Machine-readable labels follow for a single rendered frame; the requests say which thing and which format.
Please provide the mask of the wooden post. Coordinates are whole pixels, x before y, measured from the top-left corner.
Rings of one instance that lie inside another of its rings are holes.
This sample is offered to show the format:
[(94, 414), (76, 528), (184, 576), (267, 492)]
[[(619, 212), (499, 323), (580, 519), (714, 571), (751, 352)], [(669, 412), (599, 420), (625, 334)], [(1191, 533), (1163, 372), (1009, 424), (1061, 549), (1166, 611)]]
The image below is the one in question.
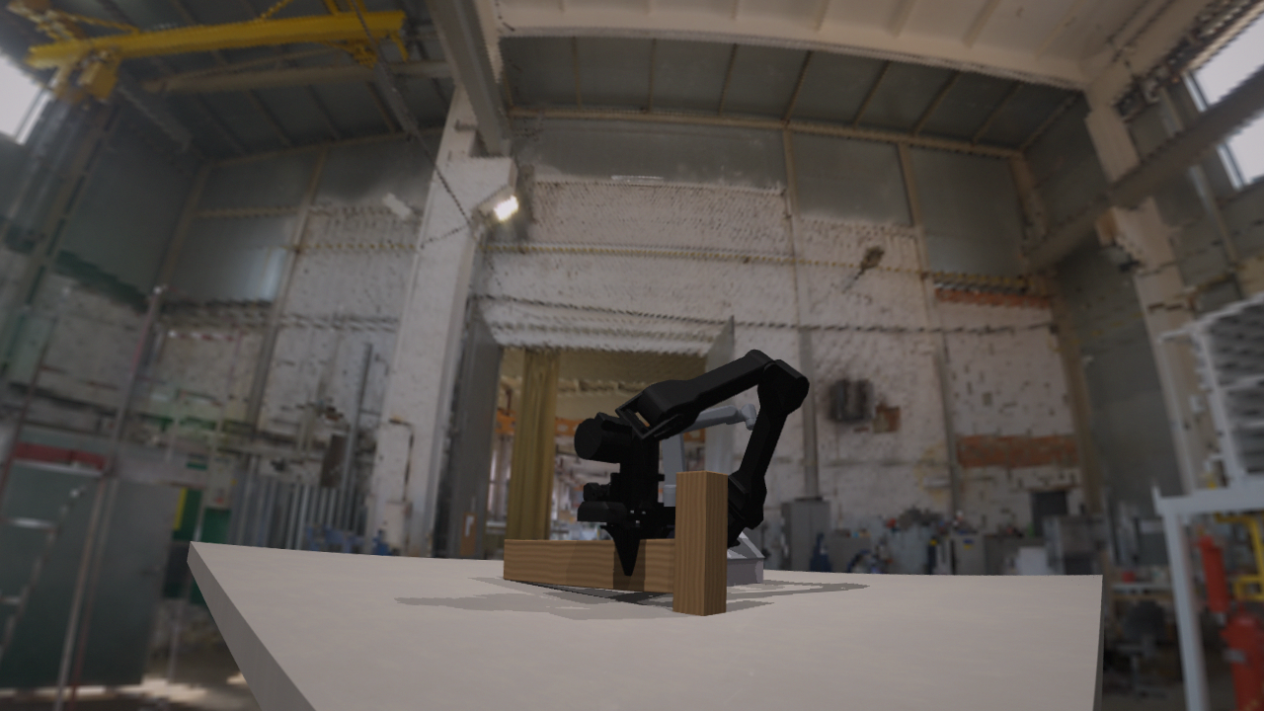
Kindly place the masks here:
[(676, 472), (672, 611), (726, 614), (728, 474)]

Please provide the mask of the brown wooden board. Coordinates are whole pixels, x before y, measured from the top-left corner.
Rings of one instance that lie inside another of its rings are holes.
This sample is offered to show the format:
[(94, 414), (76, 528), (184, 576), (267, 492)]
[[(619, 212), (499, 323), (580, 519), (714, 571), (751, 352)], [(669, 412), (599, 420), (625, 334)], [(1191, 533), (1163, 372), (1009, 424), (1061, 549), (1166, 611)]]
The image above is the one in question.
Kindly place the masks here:
[(672, 593), (675, 539), (640, 540), (624, 576), (614, 540), (503, 540), (503, 578), (530, 584)]

